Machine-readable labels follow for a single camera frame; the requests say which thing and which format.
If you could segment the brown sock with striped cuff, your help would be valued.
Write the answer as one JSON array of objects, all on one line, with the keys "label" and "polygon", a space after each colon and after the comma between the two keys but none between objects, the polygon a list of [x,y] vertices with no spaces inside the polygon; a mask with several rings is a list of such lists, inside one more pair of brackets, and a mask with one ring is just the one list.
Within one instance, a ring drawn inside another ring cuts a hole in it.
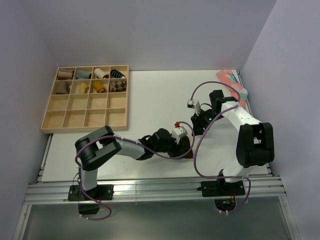
[{"label": "brown sock with striped cuff", "polygon": [[175,157],[182,155],[182,158],[184,159],[192,159],[194,157],[193,150],[191,149],[190,139],[187,136],[181,138],[179,143],[176,144]]}]

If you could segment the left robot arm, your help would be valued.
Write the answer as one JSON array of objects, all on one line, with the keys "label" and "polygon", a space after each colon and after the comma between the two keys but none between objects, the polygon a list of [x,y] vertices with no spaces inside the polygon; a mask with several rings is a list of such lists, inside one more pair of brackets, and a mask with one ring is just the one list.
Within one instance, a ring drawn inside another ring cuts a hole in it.
[{"label": "left robot arm", "polygon": [[75,162],[79,167],[79,194],[91,200],[98,193],[98,168],[116,155],[144,161],[158,153],[169,159],[193,157],[187,130],[178,126],[172,132],[164,128],[137,140],[128,140],[115,134],[110,126],[101,127],[75,142]]}]

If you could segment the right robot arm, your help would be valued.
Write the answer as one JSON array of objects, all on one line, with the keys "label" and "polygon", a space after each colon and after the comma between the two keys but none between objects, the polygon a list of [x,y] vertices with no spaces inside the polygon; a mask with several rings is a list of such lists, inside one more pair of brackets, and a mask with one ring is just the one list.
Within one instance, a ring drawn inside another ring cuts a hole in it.
[{"label": "right robot arm", "polygon": [[203,110],[199,101],[189,100],[194,109],[190,118],[193,136],[204,136],[208,127],[217,120],[227,119],[237,130],[235,160],[222,169],[216,183],[217,191],[229,194],[234,183],[241,181],[256,167],[264,166],[275,158],[274,131],[269,122],[261,122],[250,115],[233,96],[224,96],[222,90],[209,94],[210,109]]}]

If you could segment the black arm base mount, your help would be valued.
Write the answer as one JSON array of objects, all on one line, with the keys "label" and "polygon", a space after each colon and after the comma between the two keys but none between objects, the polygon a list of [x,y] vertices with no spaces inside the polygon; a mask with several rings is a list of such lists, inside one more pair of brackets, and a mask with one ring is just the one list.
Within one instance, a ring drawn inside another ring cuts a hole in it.
[{"label": "black arm base mount", "polygon": [[246,193],[242,181],[228,183],[224,179],[202,181],[196,190],[201,191],[203,197],[236,197]]}]

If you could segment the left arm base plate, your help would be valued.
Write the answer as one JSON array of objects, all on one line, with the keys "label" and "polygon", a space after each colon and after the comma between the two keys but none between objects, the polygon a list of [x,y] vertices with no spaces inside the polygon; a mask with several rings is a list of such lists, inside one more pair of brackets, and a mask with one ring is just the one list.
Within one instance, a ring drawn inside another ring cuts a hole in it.
[{"label": "left arm base plate", "polygon": [[[100,185],[86,191],[91,198],[99,201],[109,201],[113,199],[114,186],[112,184]],[[69,202],[88,201],[89,199],[82,193],[79,185],[71,185],[67,200]]]}]

